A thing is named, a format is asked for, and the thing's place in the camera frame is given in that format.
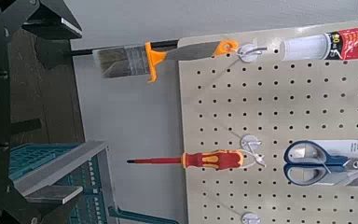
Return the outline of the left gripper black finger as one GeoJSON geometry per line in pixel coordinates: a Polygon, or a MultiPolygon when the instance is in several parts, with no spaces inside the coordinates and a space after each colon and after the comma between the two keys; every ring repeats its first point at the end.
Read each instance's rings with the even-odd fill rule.
{"type": "Polygon", "coordinates": [[[37,10],[21,26],[46,40],[79,39],[82,28],[64,0],[35,0],[37,10]]]}
{"type": "Polygon", "coordinates": [[[46,186],[22,196],[16,190],[4,202],[0,224],[63,224],[82,191],[82,187],[46,186]]]}

